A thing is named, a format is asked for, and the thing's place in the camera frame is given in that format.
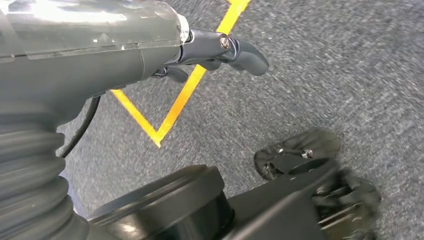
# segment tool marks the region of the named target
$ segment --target black power cord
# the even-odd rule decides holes
[[[90,123],[94,118],[94,115],[96,114],[97,108],[99,107],[99,103],[100,96],[96,96],[91,99],[90,106],[88,107],[87,113],[85,114],[84,121],[82,122],[81,126],[78,128],[70,142],[63,148],[62,152],[59,154],[60,158],[66,158],[81,140],[83,135],[86,133],[87,129],[90,126]]]

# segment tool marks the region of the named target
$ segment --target round black housing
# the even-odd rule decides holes
[[[98,208],[89,218],[123,240],[211,240],[234,217],[216,167],[194,165]]]

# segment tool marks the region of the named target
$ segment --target screw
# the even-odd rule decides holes
[[[221,47],[225,50],[230,48],[230,40],[228,39],[227,35],[221,35],[219,38],[219,43],[221,43]]]

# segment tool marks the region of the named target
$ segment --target yellow tape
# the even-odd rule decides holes
[[[113,95],[120,101],[122,106],[128,111],[128,113],[135,119],[140,127],[150,136],[153,142],[160,148],[161,139],[158,137],[155,129],[142,115],[142,113],[134,106],[130,99],[125,95],[122,90],[111,90]]]
[[[233,29],[234,24],[236,24],[237,19],[239,19],[240,14],[246,9],[250,0],[228,0],[230,6],[226,12],[224,18],[222,19],[217,32],[229,34],[231,29]],[[147,119],[138,111],[134,104],[128,99],[128,97],[121,90],[112,90],[112,93],[115,97],[121,102],[124,108],[129,112],[129,114],[135,119],[135,121],[140,125],[140,127],[147,133],[147,135],[153,140],[153,142],[160,148],[161,141],[169,133],[173,127],[175,121],[189,100],[190,96],[193,94],[203,75],[206,73],[206,69],[196,65],[178,97],[176,98],[174,104],[160,125],[159,129],[155,131],[152,125],[147,121]]]

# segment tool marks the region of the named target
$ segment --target gray carpet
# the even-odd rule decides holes
[[[207,29],[228,7],[169,2]],[[232,35],[261,49],[269,72],[208,72],[162,148],[107,93],[67,159],[77,210],[86,215],[192,164],[218,166],[233,196],[263,183],[256,150],[328,127],[343,139],[340,162],[382,192],[380,239],[424,239],[423,13],[418,0],[252,0]],[[150,79],[124,91],[157,128],[181,88]],[[70,136],[80,122],[60,129]]]

